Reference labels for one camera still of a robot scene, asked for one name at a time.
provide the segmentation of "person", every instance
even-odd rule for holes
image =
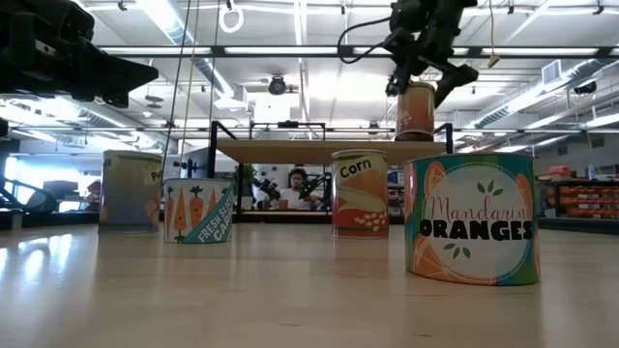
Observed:
[[[308,174],[301,168],[292,169],[288,174],[290,188],[280,190],[280,199],[277,202],[265,202],[265,207],[293,210],[311,210],[311,204],[320,200],[320,196],[310,193],[308,197],[300,198],[301,187],[308,180]]]

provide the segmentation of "corn can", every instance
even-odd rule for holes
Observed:
[[[434,139],[434,87],[411,82],[398,97],[396,140],[432,141]]]
[[[333,153],[335,237],[389,236],[387,154],[378,150]]]
[[[467,284],[540,279],[533,159],[447,155],[404,165],[406,269]]]

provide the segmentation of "carrot can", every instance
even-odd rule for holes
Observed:
[[[163,239],[178,244],[230,241],[233,191],[226,180],[166,180]]]
[[[396,140],[432,141],[434,139],[434,87],[411,82],[398,97]]]
[[[387,154],[378,150],[333,153],[333,234],[386,238]]]
[[[404,165],[406,269],[467,284],[540,279],[533,159],[481,153]]]

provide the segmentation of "robot arm in background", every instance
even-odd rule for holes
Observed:
[[[299,193],[299,198],[304,199],[310,197],[311,193],[320,185],[325,184],[325,192],[323,197],[320,199],[322,202],[322,210],[331,210],[331,192],[332,192],[332,175],[329,172],[326,172],[319,177],[304,182],[301,186],[301,192]]]
[[[438,107],[456,88],[477,80],[479,73],[462,65],[448,62],[454,54],[454,38],[464,8],[477,6],[477,0],[398,0],[392,3],[389,28],[392,33],[383,47],[392,53],[396,63],[390,76],[386,93],[389,96],[404,94],[410,76],[421,75],[428,67],[443,73],[437,81],[435,107]],[[419,32],[415,39],[413,33]]]

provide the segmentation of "can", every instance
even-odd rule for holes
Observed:
[[[344,150],[332,157],[334,237],[388,237],[387,153]]]
[[[219,179],[168,179],[163,240],[177,244],[228,242],[232,236],[234,189]]]
[[[158,232],[162,157],[103,152],[99,232]]]
[[[396,140],[432,141],[434,139],[434,87],[411,82],[398,97]]]
[[[404,165],[406,269],[485,285],[540,280],[533,159],[446,155]]]

